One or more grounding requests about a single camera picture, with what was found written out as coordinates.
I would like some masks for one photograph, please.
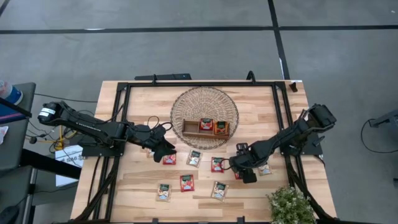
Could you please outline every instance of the round woven basket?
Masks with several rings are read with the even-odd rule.
[[[214,149],[226,143],[227,140],[182,135],[184,119],[199,121],[201,118],[227,121],[229,123],[229,138],[231,138],[238,127],[239,113],[234,101],[226,93],[216,88],[192,88],[175,100],[170,113],[174,133],[191,147]]]

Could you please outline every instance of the wooden tray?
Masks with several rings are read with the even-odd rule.
[[[198,138],[211,138],[211,139],[229,139],[229,134],[218,135],[213,134],[213,130],[201,130],[199,128],[200,121],[189,121],[184,119],[182,123],[182,135]]]

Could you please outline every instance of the wooden tabletop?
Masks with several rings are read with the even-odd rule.
[[[111,117],[118,82],[103,82],[96,118]],[[151,222],[152,218],[159,218],[160,222],[235,222],[236,217],[243,215],[248,222],[271,221],[271,210],[266,195],[289,184],[284,158],[278,150],[269,159],[272,174],[259,176],[255,170],[258,181],[253,184],[244,184],[242,180],[235,180],[231,170],[226,170],[224,174],[213,173],[210,165],[211,157],[234,156],[237,143],[251,144],[260,139],[268,139],[278,132],[271,87],[216,86],[216,88],[227,93],[238,107],[239,125],[234,136],[217,149],[202,150],[203,157],[199,168],[186,165],[191,147],[181,142],[173,131],[168,131],[165,137],[176,147],[177,165],[175,166],[156,163],[152,158],[147,158],[139,146],[128,144],[120,160],[111,222]],[[297,83],[297,88],[296,93],[289,88],[287,90],[293,119],[297,119],[300,112],[308,108],[303,83]],[[153,115],[158,116],[160,121],[170,121],[170,110],[175,99],[188,89],[190,87],[134,87],[127,118],[136,124],[146,123],[148,117]],[[287,127],[280,91],[279,100],[284,125]],[[327,213],[336,216],[323,164],[314,156],[302,156],[302,161],[309,191]],[[95,162],[96,157],[90,157],[84,163],[71,218],[77,217],[87,205]],[[98,187],[101,166],[102,159],[97,168],[94,190]],[[193,174],[194,192],[180,191],[179,177],[184,174]],[[229,185],[224,202],[210,197],[215,180]],[[170,202],[155,201],[159,184],[172,185]],[[106,200],[107,197],[103,197],[100,217],[104,216]]]

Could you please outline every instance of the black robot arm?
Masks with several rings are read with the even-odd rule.
[[[243,182],[257,181],[253,168],[265,164],[271,154],[279,146],[287,146],[301,150],[311,133],[323,133],[331,129],[336,123],[336,118],[325,105],[313,105],[303,111],[298,120],[291,127],[282,130],[272,138],[256,141],[250,146],[238,148],[236,156],[230,157],[229,165],[232,170],[243,178]]]
[[[37,118],[44,125],[62,125],[90,136],[102,147],[112,149],[126,141],[147,147],[155,152],[156,162],[160,162],[165,155],[176,153],[173,150],[175,147],[164,138],[167,130],[163,125],[151,129],[148,125],[134,125],[128,121],[103,121],[80,113],[63,101],[45,103]]]

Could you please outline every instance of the potted plant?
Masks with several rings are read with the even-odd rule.
[[[310,198],[293,187],[281,187],[267,195],[272,211],[272,224],[313,224],[315,217]]]

